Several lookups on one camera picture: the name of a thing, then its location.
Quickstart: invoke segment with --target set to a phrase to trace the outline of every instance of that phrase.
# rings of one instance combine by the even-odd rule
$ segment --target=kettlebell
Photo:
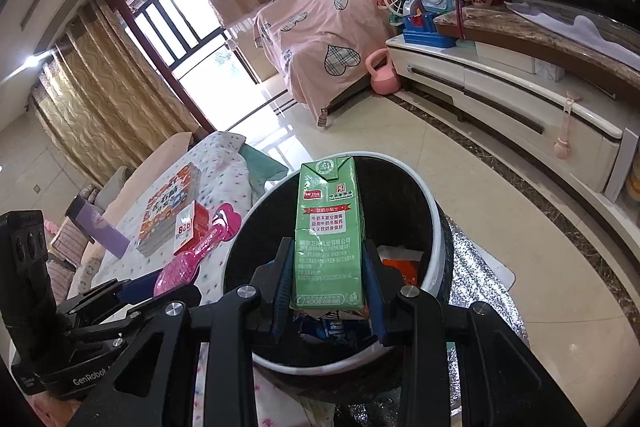
[[[373,68],[374,62],[379,62],[386,56],[386,64],[377,70]],[[367,71],[371,73],[371,88],[378,94],[391,94],[400,89],[400,80],[394,69],[389,50],[382,48],[369,55],[364,61]]]

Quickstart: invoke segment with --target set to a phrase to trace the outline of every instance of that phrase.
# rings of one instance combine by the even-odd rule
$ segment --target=book
[[[151,255],[173,237],[176,218],[193,203],[199,184],[200,170],[188,163],[149,198],[136,245],[142,255]]]

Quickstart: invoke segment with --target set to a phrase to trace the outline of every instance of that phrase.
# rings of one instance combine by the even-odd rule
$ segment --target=pillow
[[[60,231],[51,240],[50,245],[60,259],[66,259],[77,268],[80,266],[82,253],[88,243],[89,240],[84,233],[80,232],[71,219],[65,217],[60,225]]]
[[[107,207],[102,217],[115,227],[138,198],[144,194],[145,190],[189,150],[191,136],[190,132],[180,132],[174,134],[158,147],[133,172],[118,197]],[[84,250],[81,264],[87,263],[91,259],[101,260],[104,257],[104,252],[105,249],[100,244],[90,243]]]
[[[104,212],[107,207],[113,203],[118,197],[118,194],[124,187],[124,184],[131,177],[131,169],[129,167],[119,167],[115,174],[109,178],[105,186],[95,197],[94,205],[100,208],[101,212]]]
[[[53,297],[56,300],[56,304],[60,304],[60,302],[66,299],[66,294],[69,292],[69,286],[71,286],[74,273],[71,270],[63,268],[55,261],[47,261],[47,272],[49,272]]]

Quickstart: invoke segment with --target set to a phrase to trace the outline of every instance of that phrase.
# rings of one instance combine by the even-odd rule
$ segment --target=striped cushion
[[[51,248],[60,259],[66,259],[73,266],[80,266],[82,254],[89,240],[68,217],[60,225],[60,231],[51,240]]]
[[[69,286],[71,286],[71,279],[73,279],[74,273],[53,261],[47,262],[47,271],[51,279],[51,289],[53,290],[56,304],[60,304],[60,302],[66,300],[66,294],[69,291]]]

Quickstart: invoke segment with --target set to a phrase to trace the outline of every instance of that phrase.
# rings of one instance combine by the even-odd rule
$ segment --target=milk carton
[[[291,308],[362,308],[363,238],[364,220],[353,157],[336,156],[303,164]]]

